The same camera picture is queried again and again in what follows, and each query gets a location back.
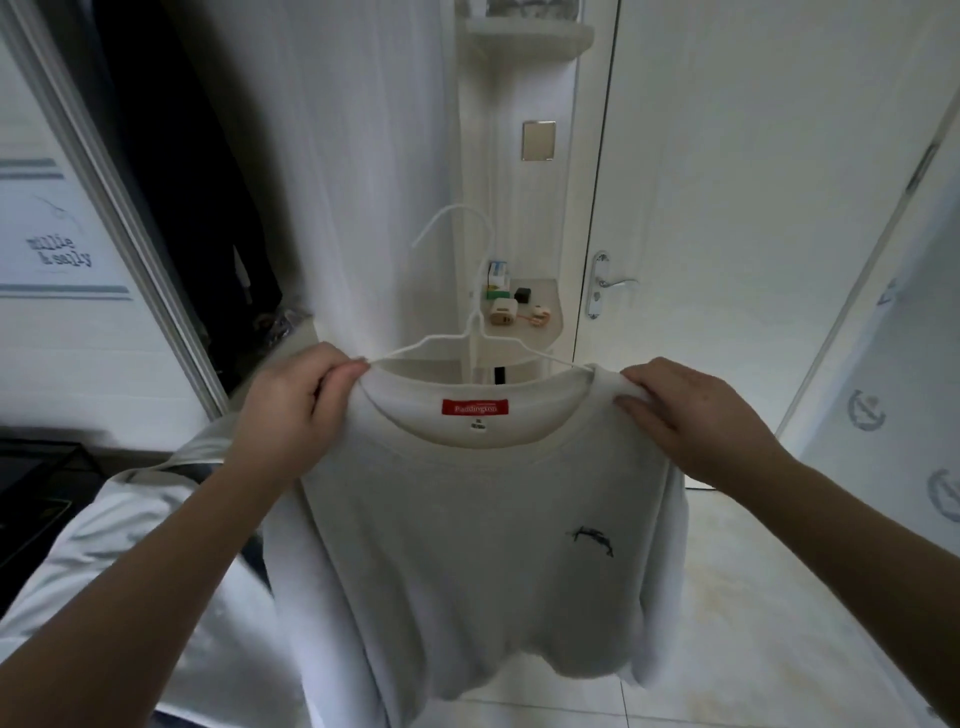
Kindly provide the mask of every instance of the door handle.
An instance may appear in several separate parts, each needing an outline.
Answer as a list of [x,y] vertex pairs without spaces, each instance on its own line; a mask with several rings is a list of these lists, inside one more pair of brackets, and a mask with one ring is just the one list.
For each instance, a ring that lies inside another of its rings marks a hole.
[[607,280],[610,274],[610,254],[600,251],[593,257],[590,267],[590,288],[587,293],[587,318],[596,319],[603,311],[603,292],[622,285],[640,285],[637,279],[623,279],[611,283]]

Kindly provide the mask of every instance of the white door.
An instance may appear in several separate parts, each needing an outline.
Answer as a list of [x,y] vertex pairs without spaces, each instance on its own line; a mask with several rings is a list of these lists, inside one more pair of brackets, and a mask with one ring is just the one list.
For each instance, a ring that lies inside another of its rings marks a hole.
[[576,360],[677,359],[776,428],[958,86],[954,0],[622,2],[585,276],[639,285]]

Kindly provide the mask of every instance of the white t-shirt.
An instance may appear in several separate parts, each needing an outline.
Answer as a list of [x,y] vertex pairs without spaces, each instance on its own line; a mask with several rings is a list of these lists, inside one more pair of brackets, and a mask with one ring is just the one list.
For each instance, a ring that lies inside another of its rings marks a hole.
[[570,677],[655,676],[686,499],[621,393],[643,396],[599,368],[495,387],[360,379],[343,436],[264,522],[315,724],[401,728],[518,651]]

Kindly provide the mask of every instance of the red clothing label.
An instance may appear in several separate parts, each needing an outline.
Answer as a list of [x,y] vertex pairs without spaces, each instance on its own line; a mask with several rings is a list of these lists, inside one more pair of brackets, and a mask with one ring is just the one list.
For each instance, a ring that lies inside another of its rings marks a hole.
[[442,411],[445,415],[464,415],[466,417],[509,415],[510,400],[444,400]]

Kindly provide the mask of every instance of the white hanger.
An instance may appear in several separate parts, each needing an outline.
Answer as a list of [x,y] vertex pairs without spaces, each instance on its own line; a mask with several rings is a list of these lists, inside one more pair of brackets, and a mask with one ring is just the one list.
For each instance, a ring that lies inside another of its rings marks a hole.
[[455,203],[453,205],[447,205],[447,206],[441,207],[439,210],[437,210],[436,213],[434,213],[434,216],[430,218],[430,222],[428,222],[424,226],[423,231],[417,236],[417,239],[414,240],[413,244],[410,246],[411,250],[417,248],[417,246],[420,244],[423,238],[426,237],[426,235],[430,232],[430,229],[433,228],[433,226],[437,223],[437,221],[441,218],[441,216],[445,215],[450,210],[454,210],[454,209],[461,209],[467,212],[472,212],[474,215],[476,215],[481,220],[483,220],[484,227],[487,229],[487,249],[486,251],[484,251],[483,257],[480,258],[480,264],[477,266],[477,272],[473,278],[473,288],[470,294],[473,298],[473,302],[470,305],[470,313],[467,316],[467,325],[465,326],[462,333],[433,333],[433,334],[430,334],[429,336],[424,336],[416,344],[411,344],[409,347],[401,347],[400,349],[397,349],[394,352],[386,353],[383,356],[380,356],[374,359],[371,362],[371,364],[375,364],[378,361],[383,361],[384,359],[393,358],[398,354],[412,352],[414,349],[419,349],[428,341],[435,341],[438,339],[445,339],[448,341],[468,339],[472,335],[473,322],[476,321],[477,325],[479,326],[479,332],[480,332],[481,338],[488,339],[490,341],[513,341],[519,344],[521,347],[523,347],[523,349],[525,349],[529,353],[539,356],[543,359],[555,361],[558,364],[564,364],[567,367],[574,367],[575,369],[583,369],[584,371],[591,372],[592,369],[590,369],[589,367],[585,367],[582,364],[574,364],[571,361],[564,361],[563,359],[559,359],[556,356],[551,356],[548,353],[538,352],[536,349],[531,349],[525,343],[523,343],[520,339],[517,339],[515,336],[489,336],[487,334],[486,328],[484,326],[483,313],[480,311],[480,300],[483,298],[482,294],[483,294],[484,275],[486,274],[487,266],[490,263],[490,259],[493,257],[493,250],[495,247],[496,240],[495,240],[495,233],[493,232],[493,222],[491,222],[491,219],[486,212],[474,206],[466,205],[464,203]]

